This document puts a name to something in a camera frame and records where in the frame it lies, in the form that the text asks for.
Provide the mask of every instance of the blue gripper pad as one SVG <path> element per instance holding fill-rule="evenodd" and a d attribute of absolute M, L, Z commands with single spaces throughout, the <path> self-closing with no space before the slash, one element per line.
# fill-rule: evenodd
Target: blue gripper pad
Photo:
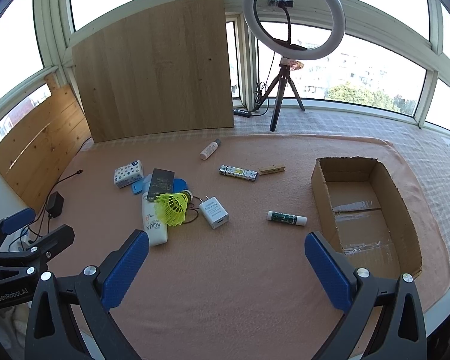
<path fill-rule="evenodd" d="M 312 265 L 330 302 L 336 309 L 347 313 L 352 306 L 352 290 L 345 275 L 338 268 L 317 237 L 310 233 L 305 237 L 305 255 Z"/>
<path fill-rule="evenodd" d="M 18 229 L 32 223 L 35 220 L 35 211 L 32 208 L 24 208 L 16 214 L 3 220 L 2 233 L 13 234 Z"/>
<path fill-rule="evenodd" d="M 103 282 L 102 305 L 107 311 L 118 307 L 137 275 L 149 249 L 148 235 L 140 233 Z"/>

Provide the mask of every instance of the open cardboard box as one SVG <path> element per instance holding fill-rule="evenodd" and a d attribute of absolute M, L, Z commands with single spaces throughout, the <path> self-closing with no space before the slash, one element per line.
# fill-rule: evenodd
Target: open cardboard box
<path fill-rule="evenodd" d="M 311 184 L 330 245 L 380 278 L 420 275 L 422 255 L 407 206 L 374 158 L 318 158 Z"/>

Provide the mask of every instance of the tripod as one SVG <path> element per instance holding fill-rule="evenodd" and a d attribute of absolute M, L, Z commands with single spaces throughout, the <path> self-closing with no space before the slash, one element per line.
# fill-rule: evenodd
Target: tripod
<path fill-rule="evenodd" d="M 268 98 L 268 96 L 274 89 L 275 85 L 278 84 L 278 91 L 277 91 L 277 98 L 275 99 L 274 113 L 271 116 L 270 131 L 275 131 L 275 128 L 277 127 L 277 121 L 278 121 L 278 117 L 280 115 L 280 108 L 282 108 L 282 101 L 284 98 L 284 92 L 285 92 L 285 87 L 287 86 L 287 83 L 290 84 L 293 94 L 295 95 L 295 98 L 298 101 L 298 105 L 300 106 L 301 110 L 305 111 L 305 107 L 303 106 L 302 100 L 300 99 L 299 92 L 296 90 L 295 84 L 293 83 L 292 79 L 290 78 L 290 67 L 285 64 L 280 64 L 280 72 L 274 78 L 274 80 L 271 82 L 271 84 L 268 87 L 265 94 L 260 97 L 258 103 L 253 108 L 254 112 L 258 111 L 259 108 L 262 106 L 262 104 L 265 102 L 265 99 Z"/>

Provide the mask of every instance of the wooden clothespin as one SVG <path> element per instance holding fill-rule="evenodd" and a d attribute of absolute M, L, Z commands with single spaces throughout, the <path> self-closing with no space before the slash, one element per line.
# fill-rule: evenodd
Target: wooden clothespin
<path fill-rule="evenodd" d="M 278 173 L 278 172 L 284 172 L 285 171 L 285 165 L 272 165 L 272 166 L 266 166 L 264 168 L 258 168 L 258 173 L 260 175 L 269 175 L 270 173 Z"/>

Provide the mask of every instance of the pink cloth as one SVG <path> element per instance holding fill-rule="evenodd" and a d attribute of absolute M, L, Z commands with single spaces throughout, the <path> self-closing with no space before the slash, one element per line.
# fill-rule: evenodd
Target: pink cloth
<path fill-rule="evenodd" d="M 342 313 L 333 308 L 303 250 L 306 233 L 320 230 L 310 185 L 315 159 L 378 158 L 402 193 L 414 221 L 423 257 L 416 280 L 424 310 L 450 286 L 447 250 L 421 187 L 394 147 L 373 138 L 252 135 L 222 139 L 207 161 L 199 153 L 209 139 L 96 145 L 81 151 L 63 176 L 63 213 L 75 242 L 49 264 L 57 276 L 99 265 L 135 228 L 143 228 L 141 196 L 118 190 L 113 171 L 133 160 L 146 173 L 175 171 L 194 195 L 216 196 L 230 215 L 212 230 L 203 216 L 169 227 L 168 243 L 150 249 L 122 304 L 111 311 L 144 359 L 309 359 Z M 221 164 L 255 169 L 285 164 L 286 171 L 251 182 L 219 175 Z M 266 220 L 268 210 L 303 215 L 307 225 Z M 86 330 L 83 317 L 79 326 Z M 363 352 L 368 326 L 355 348 Z"/>

